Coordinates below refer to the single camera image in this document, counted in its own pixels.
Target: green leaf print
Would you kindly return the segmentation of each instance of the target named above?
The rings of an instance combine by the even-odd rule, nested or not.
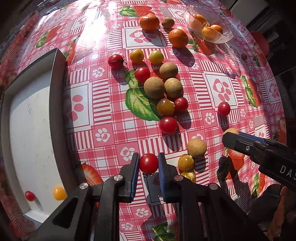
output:
[[[38,43],[36,44],[36,48],[40,48],[40,47],[42,47],[43,45],[45,45],[44,40],[39,40]]]
[[[128,10],[128,9],[130,9],[130,6],[123,6],[121,9],[122,10]]]
[[[119,14],[126,17],[139,17],[133,9],[121,10]]]
[[[245,77],[244,75],[242,75],[242,76],[241,76],[241,79],[242,79],[242,81],[243,81],[243,83],[244,83],[244,86],[245,86],[246,88],[248,88],[249,86],[248,86],[248,82],[247,82],[246,77]]]
[[[254,100],[252,90],[251,90],[250,88],[245,88],[245,90],[246,90],[247,97],[248,97],[248,99],[249,99],[249,101],[250,101],[250,104],[251,104],[252,106],[258,108],[258,106],[256,105],[256,102],[255,102],[255,100]]]
[[[144,88],[130,88],[126,92],[126,107],[140,119],[159,121],[156,105],[156,101],[145,94]]]
[[[152,227],[152,230],[157,235],[165,234],[167,232],[167,230],[168,230],[168,222],[157,225],[156,227]]]

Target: strawberry print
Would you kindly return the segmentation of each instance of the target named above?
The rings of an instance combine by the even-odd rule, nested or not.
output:
[[[61,28],[62,26],[56,26],[53,29],[51,29],[48,32],[45,32],[44,34],[41,35],[39,41],[36,44],[36,48],[40,48],[49,41],[51,41],[53,38],[57,36],[57,31]]]
[[[286,120],[285,120],[284,116],[278,121],[278,128],[279,128],[279,131],[274,134],[273,139],[275,141],[286,144],[287,143],[287,130],[286,130]]]
[[[244,154],[232,149],[228,149],[228,155],[231,157],[231,159],[244,159]]]
[[[80,183],[86,181],[91,186],[104,183],[99,173],[88,164],[80,165],[75,172]]]
[[[259,175],[259,187],[258,187],[258,193],[261,193],[264,186],[265,186],[265,177],[266,175],[263,173],[260,173]]]
[[[267,65],[267,59],[257,43],[255,43],[254,52],[256,56],[253,57],[253,61],[258,67],[265,67]]]
[[[172,5],[179,5],[179,4],[182,4],[182,2],[180,2],[179,0],[162,0],[161,2],[163,2],[163,3],[168,3],[168,4],[172,4]]]
[[[119,14],[126,17],[142,17],[146,16],[148,13],[155,14],[154,12],[150,11],[151,9],[152,7],[148,6],[123,6]]]
[[[261,105],[261,98],[257,93],[257,85],[256,83],[249,79],[246,79],[246,76],[242,75],[241,79],[245,85],[246,95],[249,100],[249,104],[258,108]]]

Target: mandarin orange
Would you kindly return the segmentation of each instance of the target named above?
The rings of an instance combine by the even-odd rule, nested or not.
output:
[[[152,31],[159,26],[159,19],[153,14],[148,14],[140,18],[139,24],[143,30]]]
[[[176,48],[183,48],[188,44],[188,36],[182,29],[173,29],[168,34],[168,40]]]
[[[211,28],[218,31],[220,34],[223,34],[223,29],[221,28],[221,26],[214,24],[214,25],[211,25]]]

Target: table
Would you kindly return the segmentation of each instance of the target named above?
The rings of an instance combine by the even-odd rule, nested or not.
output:
[[[284,112],[272,70],[242,23],[218,0],[184,1],[220,14],[234,38],[210,48],[198,46],[190,37],[183,19],[185,5],[179,0],[77,1],[48,16],[35,14],[7,50],[0,68],[0,81],[7,85],[32,61],[58,47],[67,57],[64,82],[64,114],[68,147],[73,163],[92,166],[103,180],[119,173],[130,162],[134,152],[164,152],[167,162],[177,165],[186,153],[192,138],[206,141],[208,149],[203,160],[195,163],[197,183],[218,183],[243,209],[252,202],[250,190],[260,192],[275,181],[262,177],[258,165],[244,158],[244,165],[234,180],[219,181],[225,150],[222,133],[228,127],[258,137],[283,138],[278,122]],[[186,49],[173,48],[169,31],[162,26],[155,34],[142,33],[140,15],[153,12],[162,21],[175,19],[175,28],[189,36]],[[189,101],[188,112],[178,115],[180,134],[164,135],[156,117],[139,114],[127,107],[126,93],[135,86],[128,84],[131,70],[139,65],[127,61],[127,68],[112,70],[107,59],[117,53],[128,57],[132,49],[141,48],[145,63],[152,71],[148,55],[160,50],[165,62],[175,63]],[[242,60],[241,54],[248,57]],[[249,101],[242,81],[252,79],[258,97]],[[231,106],[227,120],[217,115],[218,104],[226,100]],[[0,200],[20,237],[27,238],[36,227],[23,218],[6,185],[0,166]],[[139,174],[134,202],[120,205],[120,236],[122,240],[151,240],[152,227],[168,223],[177,228],[177,207],[163,203],[158,173],[148,178]]]

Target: yellow cherry tomato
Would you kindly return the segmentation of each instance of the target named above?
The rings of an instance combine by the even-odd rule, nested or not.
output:
[[[182,171],[191,169],[194,165],[193,158],[188,154],[183,154],[178,160],[178,168]]]
[[[188,171],[183,171],[183,172],[180,173],[180,175],[182,175],[183,177],[188,178],[193,183],[195,183],[195,181],[196,181],[196,175],[195,175],[195,171],[193,169],[190,169]]]
[[[160,64],[164,59],[163,54],[158,50],[154,50],[149,54],[149,61],[152,64]]]
[[[140,49],[134,49],[130,52],[129,59],[134,63],[141,63],[144,59],[144,53]]]
[[[58,201],[65,200],[67,198],[67,193],[62,187],[55,187],[54,188],[54,198]]]

